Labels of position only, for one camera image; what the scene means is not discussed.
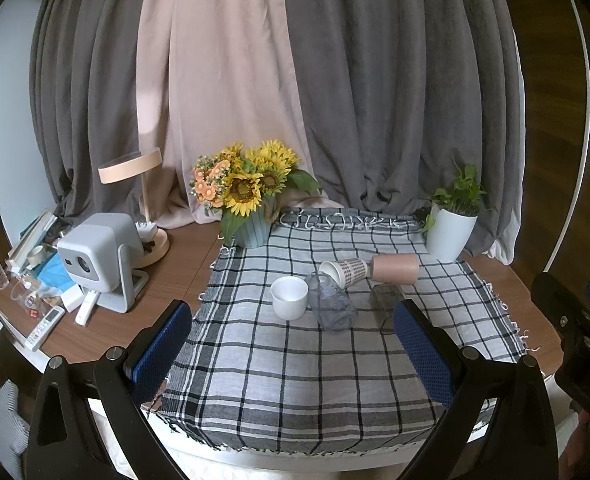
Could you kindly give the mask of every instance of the desk lamp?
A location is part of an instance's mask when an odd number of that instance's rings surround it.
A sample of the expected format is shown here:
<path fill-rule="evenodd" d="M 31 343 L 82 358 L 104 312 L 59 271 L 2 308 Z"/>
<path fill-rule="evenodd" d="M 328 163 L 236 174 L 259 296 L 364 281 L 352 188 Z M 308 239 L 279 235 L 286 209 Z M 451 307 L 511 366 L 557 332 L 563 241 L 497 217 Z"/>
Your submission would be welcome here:
<path fill-rule="evenodd" d="M 150 220 L 150 211 L 148 209 L 146 172 L 156 168 L 161 163 L 162 153 L 159 148 L 155 148 L 151 152 L 133 152 L 120 156 L 98 169 L 102 184 L 112 184 L 113 182 L 119 182 L 120 180 L 141 175 L 141 193 L 146 224 L 138 222 L 137 231 L 144 244 L 144 256 L 135 262 L 133 265 L 135 269 L 142 269 L 143 267 L 154 264 L 168 252 L 168 248 L 170 247 L 168 234 L 163 229 L 159 229 Z"/>

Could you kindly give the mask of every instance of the pink cylinder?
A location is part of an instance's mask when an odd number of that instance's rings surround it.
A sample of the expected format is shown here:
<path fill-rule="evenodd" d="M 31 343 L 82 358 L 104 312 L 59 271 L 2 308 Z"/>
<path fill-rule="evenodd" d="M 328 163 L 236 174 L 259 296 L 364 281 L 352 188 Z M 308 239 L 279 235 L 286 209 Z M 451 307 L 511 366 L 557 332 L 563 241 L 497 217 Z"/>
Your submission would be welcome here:
<path fill-rule="evenodd" d="M 370 261 L 370 275 L 376 282 L 412 285 L 419 275 L 417 254 L 376 254 Z"/>

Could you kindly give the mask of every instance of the sunflower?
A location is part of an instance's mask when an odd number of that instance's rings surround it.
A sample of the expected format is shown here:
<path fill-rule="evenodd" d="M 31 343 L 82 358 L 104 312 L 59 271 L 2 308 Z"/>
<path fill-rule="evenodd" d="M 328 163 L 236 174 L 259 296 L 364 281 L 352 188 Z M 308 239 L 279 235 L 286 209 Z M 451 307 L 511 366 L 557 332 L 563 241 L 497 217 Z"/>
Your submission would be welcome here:
<path fill-rule="evenodd" d="M 265 158 L 278 158 L 290 167 L 293 167 L 301 160 L 293 150 L 284 146 L 279 140 L 267 140 L 263 142 L 260 153 Z"/>
<path fill-rule="evenodd" d="M 286 187 L 286 176 L 290 170 L 280 170 L 271 161 L 262 160 L 257 164 L 257 171 L 262 174 L 260 185 L 265 194 L 274 195 Z"/>
<path fill-rule="evenodd" d="M 244 152 L 244 158 L 249 159 L 254 165 L 258 166 L 264 160 L 261 151 L 261 148 L 248 148 Z"/>
<path fill-rule="evenodd" d="M 243 146 L 244 144 L 241 142 L 239 144 L 237 142 L 234 142 L 232 146 L 226 146 L 223 150 L 221 150 L 217 155 L 217 158 L 220 161 L 228 160 L 234 168 L 239 168 L 241 167 L 242 163 Z"/>
<path fill-rule="evenodd" d="M 261 173 L 232 173 L 226 179 L 224 203 L 234 214 L 248 216 L 262 200 L 260 193 Z"/>

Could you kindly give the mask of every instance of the paper cup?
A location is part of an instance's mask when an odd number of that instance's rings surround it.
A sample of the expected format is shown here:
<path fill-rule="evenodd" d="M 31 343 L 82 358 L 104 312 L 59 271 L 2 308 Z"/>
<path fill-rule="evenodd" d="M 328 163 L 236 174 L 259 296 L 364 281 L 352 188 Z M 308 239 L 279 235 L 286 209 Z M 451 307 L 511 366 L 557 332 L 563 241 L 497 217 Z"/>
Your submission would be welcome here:
<path fill-rule="evenodd" d="M 272 308 L 286 321 L 302 317 L 308 304 L 308 285 L 297 276 L 282 276 L 270 286 Z"/>
<path fill-rule="evenodd" d="M 370 275 L 381 283 L 412 285 L 419 275 L 417 254 L 376 254 L 370 261 Z"/>
<path fill-rule="evenodd" d="M 323 262 L 319 272 L 328 274 L 341 288 L 347 288 L 368 275 L 368 264 L 359 258 L 339 260 L 338 262 Z"/>

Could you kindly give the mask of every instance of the white cup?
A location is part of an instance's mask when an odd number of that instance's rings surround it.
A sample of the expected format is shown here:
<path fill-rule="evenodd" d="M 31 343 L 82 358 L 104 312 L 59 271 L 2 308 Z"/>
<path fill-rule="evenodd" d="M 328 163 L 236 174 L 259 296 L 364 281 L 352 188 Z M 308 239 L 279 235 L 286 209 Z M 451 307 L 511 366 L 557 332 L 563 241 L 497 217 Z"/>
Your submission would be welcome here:
<path fill-rule="evenodd" d="M 302 317 L 308 304 L 308 285 L 297 276 L 282 276 L 270 286 L 272 308 L 286 321 Z"/>
<path fill-rule="evenodd" d="M 368 264 L 359 258 L 322 262 L 319 271 L 328 274 L 340 288 L 347 288 L 368 277 Z"/>

